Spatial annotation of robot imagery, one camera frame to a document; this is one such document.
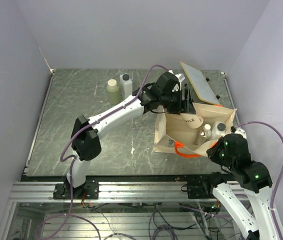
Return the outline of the beige round lid bottle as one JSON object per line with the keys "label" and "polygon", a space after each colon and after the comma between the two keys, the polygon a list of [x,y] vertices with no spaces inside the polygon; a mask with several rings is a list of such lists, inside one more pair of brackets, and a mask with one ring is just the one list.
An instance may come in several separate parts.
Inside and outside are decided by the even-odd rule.
{"label": "beige round lid bottle", "polygon": [[191,113],[180,113],[183,120],[186,122],[189,128],[198,129],[202,126],[204,120],[201,116]]}

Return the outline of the beige canvas tote bag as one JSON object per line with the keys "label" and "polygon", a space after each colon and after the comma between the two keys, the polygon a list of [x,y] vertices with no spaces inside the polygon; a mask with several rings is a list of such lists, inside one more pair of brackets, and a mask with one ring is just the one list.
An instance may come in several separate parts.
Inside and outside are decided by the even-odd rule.
{"label": "beige canvas tote bag", "polygon": [[198,131],[203,130],[205,124],[213,126],[215,122],[226,124],[226,134],[231,132],[233,120],[237,109],[222,107],[221,105],[209,105],[194,103],[196,114],[203,118],[203,124],[197,129],[188,127],[180,114],[168,112],[157,115],[155,122],[154,147],[157,153],[177,154],[184,158],[206,157],[206,151],[210,149],[218,139],[211,137],[202,145],[194,145]]}

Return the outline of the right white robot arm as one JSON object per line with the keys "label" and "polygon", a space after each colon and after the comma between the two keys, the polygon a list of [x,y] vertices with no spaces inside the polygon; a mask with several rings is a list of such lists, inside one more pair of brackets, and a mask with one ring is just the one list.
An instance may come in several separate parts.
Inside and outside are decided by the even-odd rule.
{"label": "right white robot arm", "polygon": [[247,140],[238,133],[222,136],[207,151],[208,159],[230,170],[248,198],[250,213],[233,192],[228,175],[214,172],[203,180],[202,192],[226,209],[246,240],[283,240],[283,225],[275,208],[275,188],[267,167],[251,158]]}

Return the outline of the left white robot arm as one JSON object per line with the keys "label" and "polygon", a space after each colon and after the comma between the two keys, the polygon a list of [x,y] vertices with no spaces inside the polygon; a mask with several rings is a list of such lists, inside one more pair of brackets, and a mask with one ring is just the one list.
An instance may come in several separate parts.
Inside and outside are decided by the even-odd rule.
{"label": "left white robot arm", "polygon": [[83,194],[86,171],[90,162],[101,153],[101,139],[108,132],[148,112],[157,114],[159,106],[168,114],[179,115],[187,111],[194,113],[184,74],[166,71],[156,82],[144,84],[111,109],[90,118],[79,116],[75,120],[70,139],[74,163],[66,175],[65,192],[73,199]]}

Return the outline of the beige cap bottle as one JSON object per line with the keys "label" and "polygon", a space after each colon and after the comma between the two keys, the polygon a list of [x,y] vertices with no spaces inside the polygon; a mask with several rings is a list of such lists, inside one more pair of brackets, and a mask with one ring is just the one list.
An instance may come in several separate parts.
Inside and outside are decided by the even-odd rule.
{"label": "beige cap bottle", "polygon": [[120,88],[115,79],[107,81],[106,91],[110,104],[117,105],[121,102]]}

